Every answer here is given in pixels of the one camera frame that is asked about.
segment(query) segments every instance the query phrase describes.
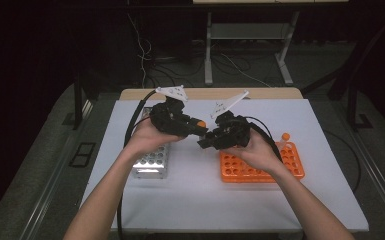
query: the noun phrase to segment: floor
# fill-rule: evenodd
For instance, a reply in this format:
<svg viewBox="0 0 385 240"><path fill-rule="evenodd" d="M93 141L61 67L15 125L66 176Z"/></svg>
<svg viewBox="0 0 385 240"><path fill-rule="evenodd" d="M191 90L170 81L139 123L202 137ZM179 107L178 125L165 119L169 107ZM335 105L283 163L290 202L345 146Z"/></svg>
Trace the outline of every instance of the floor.
<svg viewBox="0 0 385 240"><path fill-rule="evenodd" d="M178 61L163 50L155 51L154 65L148 69L144 86L184 85L206 87L203 72L203 43L195 41L193 57ZM213 51L213 87L284 87L274 61L278 42L215 42ZM337 69L353 50L352 43L292 44L286 63L294 81L303 88ZM385 239L385 186L379 187L370 164L374 162L385 178L385 119L360 94L358 113L365 114L373 128L353 132L345 117L346 97L330 101L326 93L330 83L305 95L326 133L355 196L369 222L369 232L354 233L356 239ZM105 133L106 123L120 92L103 88L99 98L86 101L84 120L73 130L73 86L56 102L19 172L0 203L0 239L61 239L75 215L94 160ZM81 143L95 143L89 164L69 167ZM361 181L358 181L358 163ZM127 239L279 239L278 234L151 234L126 235ZM109 239L117 239L111 232Z"/></svg>

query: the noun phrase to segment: white plastic piece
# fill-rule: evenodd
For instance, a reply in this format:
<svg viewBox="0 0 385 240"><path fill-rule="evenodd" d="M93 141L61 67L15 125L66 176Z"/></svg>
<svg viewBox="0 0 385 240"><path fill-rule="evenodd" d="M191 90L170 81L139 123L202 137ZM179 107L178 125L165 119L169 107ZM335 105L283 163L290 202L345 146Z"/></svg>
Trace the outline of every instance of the white plastic piece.
<svg viewBox="0 0 385 240"><path fill-rule="evenodd" d="M249 91L244 90L243 93L238 94L236 96L233 96L229 99L223 100L222 102L216 102L216 107L213 110L213 113L211 113L211 118L216 118L219 115L229 111L231 107L233 107L237 102L242 100L246 95L248 95Z"/></svg>
<svg viewBox="0 0 385 240"><path fill-rule="evenodd" d="M167 97L172 97L180 101L188 101L188 96L185 93L185 90L183 89L183 85L178 87L158 87L155 89L155 92L161 93Z"/></svg>

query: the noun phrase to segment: orange rack hole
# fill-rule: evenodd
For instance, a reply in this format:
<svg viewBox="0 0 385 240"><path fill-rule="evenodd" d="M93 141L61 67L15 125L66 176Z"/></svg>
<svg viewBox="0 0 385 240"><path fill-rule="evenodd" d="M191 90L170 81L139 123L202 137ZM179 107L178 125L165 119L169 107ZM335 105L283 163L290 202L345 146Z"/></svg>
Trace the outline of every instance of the orange rack hole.
<svg viewBox="0 0 385 240"><path fill-rule="evenodd" d="M295 144L287 142L280 151L283 164L297 178L305 176L304 168L298 155ZM266 172L255 169L246 164L242 159L220 151L220 170L223 182L229 183L273 183L274 179Z"/></svg>

